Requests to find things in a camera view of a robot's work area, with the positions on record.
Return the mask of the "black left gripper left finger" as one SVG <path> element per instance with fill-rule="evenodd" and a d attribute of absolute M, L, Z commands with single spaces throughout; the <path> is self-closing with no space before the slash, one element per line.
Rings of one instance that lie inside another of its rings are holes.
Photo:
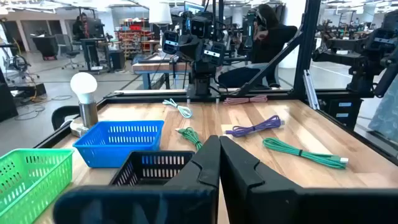
<path fill-rule="evenodd" d="M 55 224 L 217 224 L 221 145 L 210 136 L 164 185 L 84 185 L 55 203 Z"/>

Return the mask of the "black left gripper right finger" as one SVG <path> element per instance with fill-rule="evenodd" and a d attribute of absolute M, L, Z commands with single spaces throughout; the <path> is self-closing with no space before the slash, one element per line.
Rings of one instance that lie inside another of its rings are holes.
<path fill-rule="evenodd" d="M 398 224 L 398 189 L 304 188 L 222 136 L 230 224 Z"/>

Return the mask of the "wooden workbench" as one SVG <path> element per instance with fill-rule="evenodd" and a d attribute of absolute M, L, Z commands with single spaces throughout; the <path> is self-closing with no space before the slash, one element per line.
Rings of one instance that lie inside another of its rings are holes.
<path fill-rule="evenodd" d="M 186 62 L 158 62 L 158 63 L 136 63 L 131 66 L 136 75 L 142 77 L 144 90 L 166 90 L 177 89 L 178 77 L 181 75 L 183 81 L 188 82 L 192 68 Z"/>

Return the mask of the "black plastic basket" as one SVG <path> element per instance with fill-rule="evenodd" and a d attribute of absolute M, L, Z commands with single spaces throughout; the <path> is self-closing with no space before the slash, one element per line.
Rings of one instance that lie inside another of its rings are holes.
<path fill-rule="evenodd" d="M 110 185 L 164 185 L 190 161 L 193 151 L 132 151 Z"/>

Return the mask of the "red parts shelf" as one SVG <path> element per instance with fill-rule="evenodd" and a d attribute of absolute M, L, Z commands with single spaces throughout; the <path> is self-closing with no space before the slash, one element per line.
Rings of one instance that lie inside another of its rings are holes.
<path fill-rule="evenodd" d="M 153 28 L 149 19 L 144 17 L 120 19 L 114 33 L 128 60 L 137 54 L 153 54 L 155 46 L 160 44 L 159 29 Z"/>

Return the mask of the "seated person with headset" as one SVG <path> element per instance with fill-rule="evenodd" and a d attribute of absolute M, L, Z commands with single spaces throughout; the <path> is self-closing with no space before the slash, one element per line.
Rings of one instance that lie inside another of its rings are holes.
<path fill-rule="evenodd" d="M 254 20 L 252 48 L 249 56 L 251 63 L 271 62 L 296 32 L 297 27 L 281 24 L 274 9 L 269 5 L 259 5 Z M 239 88 L 251 81 L 259 71 L 258 68 L 236 68 L 220 74 L 218 81 L 226 88 Z"/>

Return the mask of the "black standing desk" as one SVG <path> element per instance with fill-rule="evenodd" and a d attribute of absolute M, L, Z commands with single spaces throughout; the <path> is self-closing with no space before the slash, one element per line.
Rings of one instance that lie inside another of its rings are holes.
<path fill-rule="evenodd" d="M 82 22 L 81 30 L 84 34 L 80 39 L 80 44 L 83 49 L 83 55 L 86 63 L 86 68 L 81 72 L 89 72 L 99 74 L 101 72 L 110 71 L 109 50 L 108 43 L 104 35 L 103 27 L 100 19 L 92 19 L 83 14 L 80 15 Z M 100 63 L 98 49 L 102 48 L 105 56 L 105 63 Z"/>

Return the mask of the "blue plastic basket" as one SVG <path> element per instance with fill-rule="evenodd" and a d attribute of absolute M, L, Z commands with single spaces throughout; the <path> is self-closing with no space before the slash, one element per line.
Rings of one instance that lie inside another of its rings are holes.
<path fill-rule="evenodd" d="M 158 151 L 164 121 L 100 121 L 73 147 L 90 168 L 119 168 L 132 151 Z"/>

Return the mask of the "aluminium profile bar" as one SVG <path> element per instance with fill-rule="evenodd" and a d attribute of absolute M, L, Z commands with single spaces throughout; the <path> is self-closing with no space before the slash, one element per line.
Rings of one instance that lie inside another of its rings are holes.
<path fill-rule="evenodd" d="M 303 72 L 303 81 L 304 81 L 304 85 L 305 85 L 305 91 L 306 91 L 306 94 L 307 94 L 309 106 L 313 110 L 319 110 L 320 109 L 320 105 L 319 105 L 319 101 L 318 101 L 317 94 L 316 94 L 316 91 L 315 91 L 315 87 L 314 87 L 314 84 L 313 84 L 312 76 L 311 76 L 309 70 L 304 70 L 304 72 Z"/>

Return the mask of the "white bulb on metal base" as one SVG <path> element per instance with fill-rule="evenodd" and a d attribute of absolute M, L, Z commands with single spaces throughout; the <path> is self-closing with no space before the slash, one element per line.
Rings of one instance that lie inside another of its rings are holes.
<path fill-rule="evenodd" d="M 72 76 L 70 87 L 78 98 L 80 121 L 72 121 L 70 129 L 78 137 L 82 137 L 98 122 L 98 110 L 94 93 L 98 87 L 96 78 L 86 72 Z"/>

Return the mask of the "black box with white labels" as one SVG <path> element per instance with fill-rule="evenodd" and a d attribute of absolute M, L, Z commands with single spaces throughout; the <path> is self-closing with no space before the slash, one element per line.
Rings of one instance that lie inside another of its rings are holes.
<path fill-rule="evenodd" d="M 348 128 L 354 129 L 362 102 L 360 98 L 327 100 L 325 112 Z"/>

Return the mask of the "grey office chair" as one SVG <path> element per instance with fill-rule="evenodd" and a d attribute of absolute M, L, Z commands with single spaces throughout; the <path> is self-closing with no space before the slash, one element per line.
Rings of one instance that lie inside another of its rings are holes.
<path fill-rule="evenodd" d="M 68 63 L 63 65 L 61 69 L 83 67 L 83 65 L 73 61 L 76 56 L 80 55 L 80 51 L 73 48 L 70 37 L 66 34 L 55 34 L 55 38 L 58 45 L 58 56 L 69 59 Z"/>

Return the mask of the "blue patterned cloth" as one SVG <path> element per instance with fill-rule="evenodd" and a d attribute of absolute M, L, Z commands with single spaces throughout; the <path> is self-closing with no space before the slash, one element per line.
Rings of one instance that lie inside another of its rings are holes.
<path fill-rule="evenodd" d="M 398 76 L 387 89 L 368 128 L 398 143 Z"/>

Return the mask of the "green plastic basket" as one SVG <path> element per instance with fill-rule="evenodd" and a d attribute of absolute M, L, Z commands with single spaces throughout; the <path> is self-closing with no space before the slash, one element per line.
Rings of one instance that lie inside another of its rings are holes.
<path fill-rule="evenodd" d="M 72 149 L 15 149 L 0 157 L 0 224 L 32 224 L 72 181 Z"/>

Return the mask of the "black metal rig frame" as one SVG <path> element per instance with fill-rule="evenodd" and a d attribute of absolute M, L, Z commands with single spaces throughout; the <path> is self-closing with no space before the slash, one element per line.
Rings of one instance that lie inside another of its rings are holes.
<path fill-rule="evenodd" d="M 287 44 L 286 48 L 276 55 L 268 65 L 263 67 L 249 82 L 245 83 L 239 90 L 232 93 L 233 96 L 248 96 L 253 94 L 254 85 L 266 76 L 266 73 L 272 70 L 272 67 L 278 65 L 288 56 L 296 47 L 298 50 L 297 64 L 295 69 L 294 86 L 290 91 L 282 90 L 276 94 L 270 94 L 269 97 L 281 100 L 302 100 L 305 96 L 304 72 L 310 68 L 312 50 L 314 47 L 315 28 L 317 26 L 318 13 L 321 0 L 306 0 L 305 11 L 302 16 L 301 26 L 298 28 L 294 38 Z"/>

